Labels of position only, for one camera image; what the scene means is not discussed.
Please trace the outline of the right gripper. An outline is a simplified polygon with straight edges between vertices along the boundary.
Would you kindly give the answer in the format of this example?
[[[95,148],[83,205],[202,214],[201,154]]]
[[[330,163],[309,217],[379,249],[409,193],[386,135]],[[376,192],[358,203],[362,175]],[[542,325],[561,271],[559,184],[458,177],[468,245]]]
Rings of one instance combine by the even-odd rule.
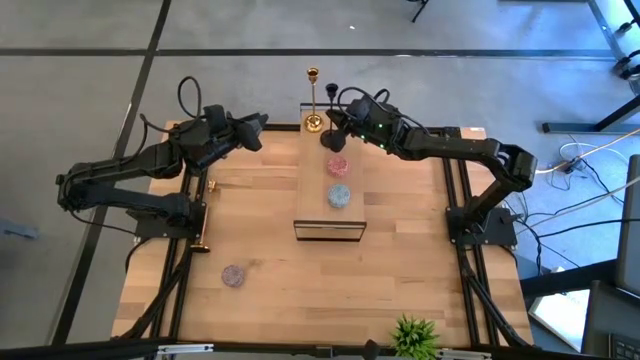
[[[388,142],[388,116],[385,113],[368,113],[356,117],[339,109],[328,109],[325,114],[338,129],[335,131],[335,143],[345,145],[348,138],[360,138],[364,142]]]

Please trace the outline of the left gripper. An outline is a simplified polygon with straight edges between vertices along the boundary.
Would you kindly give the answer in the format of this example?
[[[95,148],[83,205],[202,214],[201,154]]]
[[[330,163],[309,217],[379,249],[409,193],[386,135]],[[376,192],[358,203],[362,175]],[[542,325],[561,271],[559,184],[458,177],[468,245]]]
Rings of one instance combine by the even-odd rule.
[[[253,113],[227,120],[222,129],[210,131],[207,153],[226,155],[240,144],[249,151],[259,151],[262,148],[259,134],[268,120],[269,115],[266,113]]]

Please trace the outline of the black candlestick holder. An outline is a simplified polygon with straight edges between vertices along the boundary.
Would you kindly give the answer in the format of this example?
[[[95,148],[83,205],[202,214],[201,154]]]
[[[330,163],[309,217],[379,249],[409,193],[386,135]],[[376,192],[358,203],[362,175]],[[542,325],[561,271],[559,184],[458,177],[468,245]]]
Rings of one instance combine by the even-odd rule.
[[[325,86],[327,96],[330,100],[330,109],[333,109],[335,97],[339,87],[335,83],[329,83]],[[333,128],[333,122],[329,122],[329,129],[324,131],[320,136],[321,145],[334,153],[339,153],[346,145],[346,135],[340,129]]]

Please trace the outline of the gold candlestick holder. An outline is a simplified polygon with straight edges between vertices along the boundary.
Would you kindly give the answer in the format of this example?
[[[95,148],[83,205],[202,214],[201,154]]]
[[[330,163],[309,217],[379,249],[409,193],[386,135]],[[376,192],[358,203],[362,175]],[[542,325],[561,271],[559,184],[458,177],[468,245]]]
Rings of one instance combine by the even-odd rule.
[[[316,67],[310,67],[306,71],[311,86],[311,113],[305,118],[304,126],[308,132],[317,133],[322,130],[323,119],[317,114],[316,110],[316,85],[319,70]]]

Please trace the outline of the blue patterned round coaster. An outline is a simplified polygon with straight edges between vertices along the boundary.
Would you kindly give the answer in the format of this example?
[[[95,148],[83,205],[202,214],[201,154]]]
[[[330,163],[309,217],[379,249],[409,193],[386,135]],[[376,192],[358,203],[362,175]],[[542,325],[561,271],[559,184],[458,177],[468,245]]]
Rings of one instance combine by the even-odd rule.
[[[344,208],[351,199],[351,191],[347,185],[335,184],[331,185],[327,193],[327,201],[331,207]]]

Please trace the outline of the black stand leg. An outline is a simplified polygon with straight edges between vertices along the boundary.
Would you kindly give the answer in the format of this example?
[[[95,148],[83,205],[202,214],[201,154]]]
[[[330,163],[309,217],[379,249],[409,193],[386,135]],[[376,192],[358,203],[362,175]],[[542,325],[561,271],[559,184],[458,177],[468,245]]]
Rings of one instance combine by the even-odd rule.
[[[430,2],[430,0],[407,0],[410,3],[416,3],[417,4],[417,10],[415,12],[415,14],[413,15],[411,22],[412,23],[416,23],[418,18],[420,17],[420,15],[422,14],[422,12],[424,11],[424,9],[426,8],[427,4]]]

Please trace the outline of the purple speckled round coaster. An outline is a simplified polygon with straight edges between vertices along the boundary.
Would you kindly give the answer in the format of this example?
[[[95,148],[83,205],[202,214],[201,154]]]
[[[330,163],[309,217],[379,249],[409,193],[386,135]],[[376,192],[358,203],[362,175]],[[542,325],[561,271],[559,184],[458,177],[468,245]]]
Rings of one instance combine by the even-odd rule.
[[[245,271],[238,265],[229,265],[221,273],[221,280],[224,285],[231,288],[238,288],[245,281]]]

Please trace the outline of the green potted plant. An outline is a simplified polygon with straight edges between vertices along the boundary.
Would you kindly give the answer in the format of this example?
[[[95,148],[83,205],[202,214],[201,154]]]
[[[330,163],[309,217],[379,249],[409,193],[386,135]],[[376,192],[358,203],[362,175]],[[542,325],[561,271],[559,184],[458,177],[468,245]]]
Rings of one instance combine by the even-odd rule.
[[[435,322],[402,314],[391,333],[392,348],[399,357],[436,360],[439,335]]]

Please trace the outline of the black stand foot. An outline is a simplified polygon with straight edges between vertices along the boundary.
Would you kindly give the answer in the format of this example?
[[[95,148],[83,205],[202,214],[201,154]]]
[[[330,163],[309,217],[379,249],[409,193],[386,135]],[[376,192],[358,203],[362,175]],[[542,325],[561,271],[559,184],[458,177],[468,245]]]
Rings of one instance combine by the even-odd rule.
[[[542,131],[546,134],[624,134],[640,128],[640,121],[629,123],[636,115],[640,116],[640,95],[596,123],[545,122]]]

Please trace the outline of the grey floor object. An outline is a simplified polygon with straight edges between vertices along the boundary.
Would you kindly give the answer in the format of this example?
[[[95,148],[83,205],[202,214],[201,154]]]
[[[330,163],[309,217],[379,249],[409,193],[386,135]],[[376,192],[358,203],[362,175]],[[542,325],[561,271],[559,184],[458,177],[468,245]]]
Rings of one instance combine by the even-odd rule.
[[[39,231],[36,228],[17,224],[3,218],[0,218],[0,233],[15,235],[30,240],[35,240],[39,237]]]

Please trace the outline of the white board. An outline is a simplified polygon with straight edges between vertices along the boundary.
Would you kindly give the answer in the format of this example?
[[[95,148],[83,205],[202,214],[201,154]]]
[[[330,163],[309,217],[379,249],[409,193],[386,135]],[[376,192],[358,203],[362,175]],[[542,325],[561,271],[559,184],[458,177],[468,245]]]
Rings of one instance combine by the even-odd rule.
[[[589,290],[579,290],[536,298],[528,314],[580,352],[589,293]]]

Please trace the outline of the dark desk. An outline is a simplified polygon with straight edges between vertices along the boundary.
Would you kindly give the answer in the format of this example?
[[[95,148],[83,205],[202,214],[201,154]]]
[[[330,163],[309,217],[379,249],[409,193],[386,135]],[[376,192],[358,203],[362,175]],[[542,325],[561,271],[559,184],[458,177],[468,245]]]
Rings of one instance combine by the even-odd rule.
[[[589,290],[581,353],[609,356],[609,334],[640,339],[640,297],[616,283],[617,260],[560,270],[521,281],[523,295],[539,297]]]

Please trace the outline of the black keyboard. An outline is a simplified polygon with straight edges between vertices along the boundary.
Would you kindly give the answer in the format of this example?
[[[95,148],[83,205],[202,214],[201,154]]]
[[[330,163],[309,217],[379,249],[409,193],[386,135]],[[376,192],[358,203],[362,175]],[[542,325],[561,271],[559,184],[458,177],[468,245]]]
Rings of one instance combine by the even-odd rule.
[[[640,360],[640,339],[610,333],[609,356],[615,360]]]

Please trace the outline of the black frame wooden shelf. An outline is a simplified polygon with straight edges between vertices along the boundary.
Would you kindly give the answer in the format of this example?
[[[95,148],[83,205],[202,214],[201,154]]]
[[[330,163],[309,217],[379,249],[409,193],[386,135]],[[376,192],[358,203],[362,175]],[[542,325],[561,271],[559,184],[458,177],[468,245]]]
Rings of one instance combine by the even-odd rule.
[[[323,147],[320,134],[306,129],[306,118],[311,109],[300,115],[299,165],[297,207],[293,225],[299,241],[358,242],[363,237],[367,222],[364,214],[363,144],[353,138],[339,153],[347,160],[344,176],[334,177],[328,172],[328,162],[336,154]],[[333,185],[344,185],[350,191],[348,204],[335,208],[329,203],[329,190]]]

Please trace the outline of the neighbouring workstation frame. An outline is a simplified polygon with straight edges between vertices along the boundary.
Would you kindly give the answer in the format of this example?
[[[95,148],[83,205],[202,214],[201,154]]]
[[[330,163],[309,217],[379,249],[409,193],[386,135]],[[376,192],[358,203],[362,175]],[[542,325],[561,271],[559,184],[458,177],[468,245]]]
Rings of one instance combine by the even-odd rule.
[[[609,26],[605,16],[600,10],[598,3],[596,0],[587,0],[587,4],[594,15],[594,18],[598,24],[599,29],[601,30],[604,39],[609,46],[612,55],[616,60],[621,60],[626,54],[623,52],[622,48],[618,44],[617,37]],[[635,80],[628,79],[627,80],[629,87],[634,95],[640,95],[640,83]]]

